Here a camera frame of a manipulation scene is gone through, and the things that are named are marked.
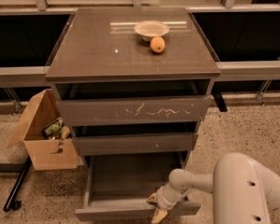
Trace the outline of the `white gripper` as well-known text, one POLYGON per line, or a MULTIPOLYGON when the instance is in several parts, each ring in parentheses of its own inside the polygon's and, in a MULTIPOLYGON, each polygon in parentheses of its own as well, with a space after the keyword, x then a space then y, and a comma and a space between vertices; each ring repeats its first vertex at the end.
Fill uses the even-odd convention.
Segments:
POLYGON ((147 198, 147 203, 157 203, 151 224, 159 224, 172 210, 175 205, 182 202, 189 194, 190 189, 175 189, 170 184, 160 187, 156 193, 151 194, 147 198))

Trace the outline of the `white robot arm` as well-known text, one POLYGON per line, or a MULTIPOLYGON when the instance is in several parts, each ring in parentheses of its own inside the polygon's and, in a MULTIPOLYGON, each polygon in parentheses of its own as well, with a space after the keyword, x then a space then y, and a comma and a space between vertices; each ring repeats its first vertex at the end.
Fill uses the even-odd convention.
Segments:
POLYGON ((214 224, 271 224, 269 213, 280 210, 280 176, 245 154, 229 153, 210 175, 174 169, 147 198, 156 205, 151 223, 159 224, 192 189, 213 195, 214 224))

